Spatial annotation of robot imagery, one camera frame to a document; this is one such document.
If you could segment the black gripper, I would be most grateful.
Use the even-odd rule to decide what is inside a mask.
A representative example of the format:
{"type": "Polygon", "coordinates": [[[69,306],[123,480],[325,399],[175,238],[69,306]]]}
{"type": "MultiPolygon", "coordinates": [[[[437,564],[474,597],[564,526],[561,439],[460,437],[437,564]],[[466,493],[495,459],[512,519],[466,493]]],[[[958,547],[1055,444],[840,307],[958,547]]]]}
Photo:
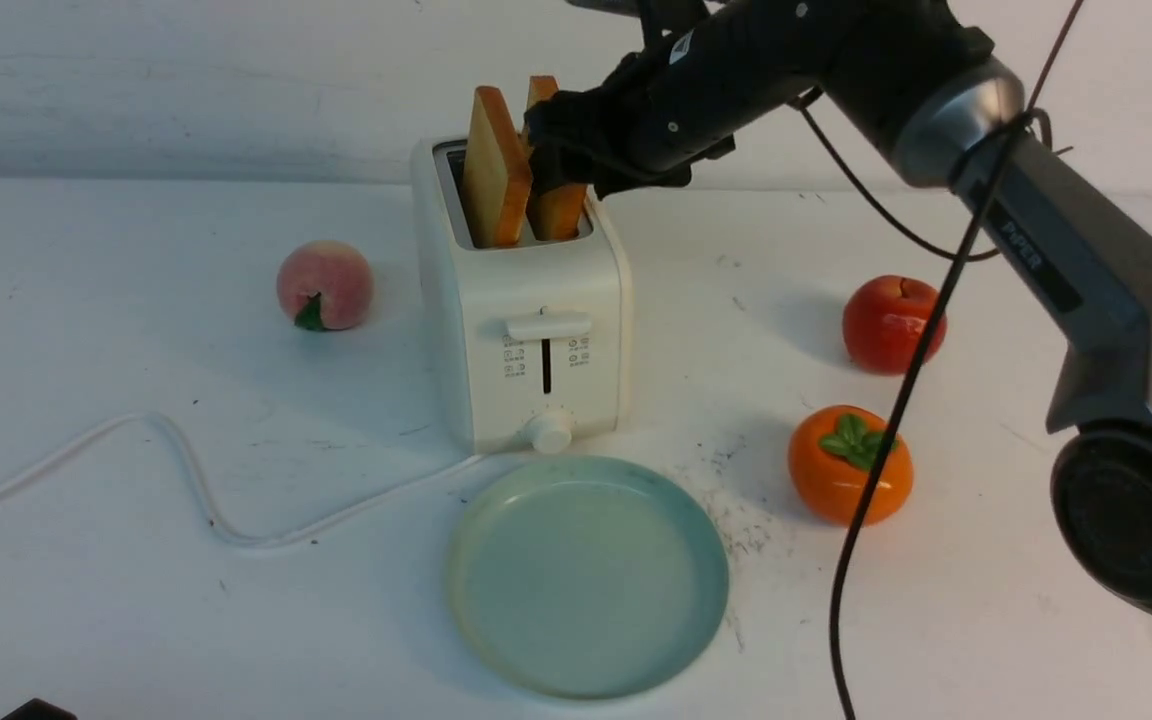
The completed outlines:
{"type": "Polygon", "coordinates": [[[558,91],[524,114],[532,199],[575,184],[608,196],[684,187],[736,132],[803,94],[828,94],[887,154],[897,136],[897,5],[732,1],[662,33],[670,1],[644,1],[646,40],[598,88],[558,91]],[[556,141],[591,141],[591,159],[556,141]]]}

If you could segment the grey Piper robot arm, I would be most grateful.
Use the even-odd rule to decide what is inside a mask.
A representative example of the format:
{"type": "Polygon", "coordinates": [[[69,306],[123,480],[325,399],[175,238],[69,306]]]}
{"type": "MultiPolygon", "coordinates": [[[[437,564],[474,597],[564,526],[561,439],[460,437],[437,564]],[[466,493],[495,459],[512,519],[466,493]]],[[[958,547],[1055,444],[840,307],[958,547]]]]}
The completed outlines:
{"type": "Polygon", "coordinates": [[[905,183],[947,190],[1068,342],[1046,425],[1062,538],[1152,615],[1152,236],[1024,128],[1020,78],[943,1],[600,1],[644,50],[526,109],[539,190],[684,187],[741,128],[824,94],[905,183]]]}

